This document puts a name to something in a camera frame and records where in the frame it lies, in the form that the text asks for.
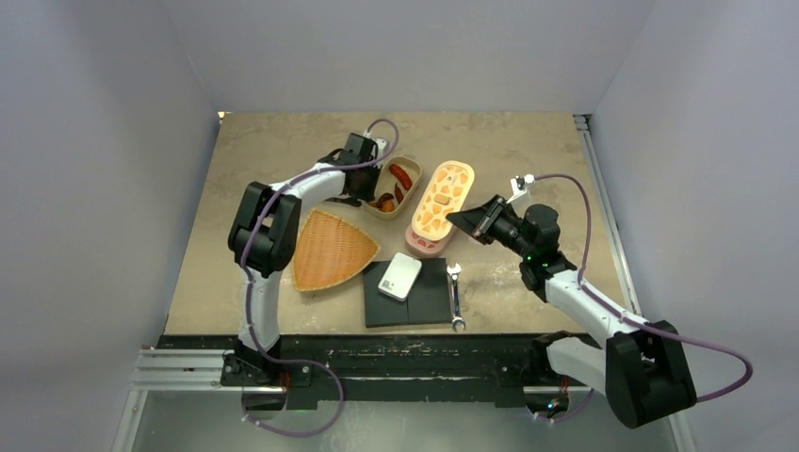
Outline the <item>dark red octopus tentacle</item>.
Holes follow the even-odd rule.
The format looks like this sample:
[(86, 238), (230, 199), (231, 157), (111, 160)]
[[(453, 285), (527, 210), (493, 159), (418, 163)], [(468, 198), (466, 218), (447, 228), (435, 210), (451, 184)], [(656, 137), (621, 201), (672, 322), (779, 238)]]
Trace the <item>dark red octopus tentacle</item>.
[(382, 196), (375, 201), (375, 206), (377, 208), (381, 208), (385, 202), (392, 201), (394, 199), (394, 195), (392, 193), (383, 193)]

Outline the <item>cream lunch box lid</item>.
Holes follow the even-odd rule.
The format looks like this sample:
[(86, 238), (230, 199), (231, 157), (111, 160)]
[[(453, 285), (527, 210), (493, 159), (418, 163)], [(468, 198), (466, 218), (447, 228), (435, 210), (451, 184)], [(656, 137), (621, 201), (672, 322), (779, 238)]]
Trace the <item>cream lunch box lid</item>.
[(412, 231), (428, 241), (446, 238), (452, 230), (447, 216), (461, 211), (474, 180), (470, 165), (456, 160), (441, 163), (432, 172), (412, 215)]

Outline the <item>cream lunch box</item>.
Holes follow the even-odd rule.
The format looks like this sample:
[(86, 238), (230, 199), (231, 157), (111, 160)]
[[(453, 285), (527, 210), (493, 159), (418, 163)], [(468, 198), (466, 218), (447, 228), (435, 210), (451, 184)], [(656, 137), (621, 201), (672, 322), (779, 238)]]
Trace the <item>cream lunch box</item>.
[[(389, 171), (389, 166), (391, 164), (398, 164), (398, 165), (402, 166), (405, 169), (405, 171), (411, 176), (411, 178), (413, 179), (414, 183), (413, 183), (413, 187), (409, 191), (406, 191), (401, 186), (400, 182), (395, 178), (395, 176), (391, 174), (391, 172)], [(399, 155), (399, 156), (395, 156), (395, 157), (389, 158), (386, 161), (386, 163), (383, 165), (383, 168), (381, 170), (380, 176), (378, 178), (378, 183), (377, 183), (376, 191), (375, 191), (376, 199), (374, 201), (372, 201), (372, 202), (366, 202), (363, 205), (363, 210), (366, 213), (371, 214), (372, 216), (374, 216), (376, 218), (393, 219), (393, 218), (397, 217), (402, 212), (402, 210), (411, 203), (411, 200), (412, 200), (416, 190), (419, 188), (419, 186), (421, 184), (422, 175), (423, 175), (423, 169), (414, 159), (412, 159), (410, 157), (407, 157), (405, 155)], [(395, 184), (399, 184), (399, 186), (402, 188), (402, 190), (404, 192), (403, 202), (400, 205), (397, 205), (397, 202), (396, 202), (395, 197), (394, 197), (393, 200), (394, 200), (394, 203), (396, 205), (396, 210), (394, 212), (391, 212), (391, 213), (382, 213), (382, 212), (379, 212), (376, 209), (374, 209), (371, 206), (371, 204), (374, 203), (375, 201), (377, 201), (382, 196), (383, 193), (388, 192), (388, 193), (392, 193), (394, 195), (394, 185)]]

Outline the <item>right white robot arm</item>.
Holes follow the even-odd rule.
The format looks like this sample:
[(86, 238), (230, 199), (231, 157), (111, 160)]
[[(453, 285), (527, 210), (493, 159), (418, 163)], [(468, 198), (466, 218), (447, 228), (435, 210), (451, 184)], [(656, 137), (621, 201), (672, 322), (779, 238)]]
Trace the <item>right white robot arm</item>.
[(677, 331), (623, 309), (581, 277), (560, 250), (558, 212), (533, 204), (524, 216), (502, 197), (447, 215), (460, 231), (483, 245), (498, 242), (517, 254), (525, 287), (577, 322), (593, 339), (587, 344), (565, 331), (539, 340), (529, 358), (542, 383), (572, 377), (607, 399), (615, 417), (637, 428), (693, 407), (697, 393)]

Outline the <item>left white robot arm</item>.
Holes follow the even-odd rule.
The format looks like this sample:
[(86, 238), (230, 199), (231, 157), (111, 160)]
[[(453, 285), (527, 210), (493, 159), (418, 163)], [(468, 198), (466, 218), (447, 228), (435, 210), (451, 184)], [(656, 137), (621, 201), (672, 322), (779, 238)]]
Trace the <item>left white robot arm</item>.
[(351, 133), (342, 148), (323, 156), (310, 169), (282, 182), (246, 186), (227, 245), (244, 282), (244, 319), (238, 340), (252, 351), (245, 360), (244, 372), (256, 384), (276, 381), (281, 364), (296, 366), (302, 372), (326, 369), (323, 363), (310, 359), (279, 358), (271, 350), (280, 339), (280, 280), (295, 254), (301, 215), (340, 195), (370, 199), (391, 145), (369, 132)]

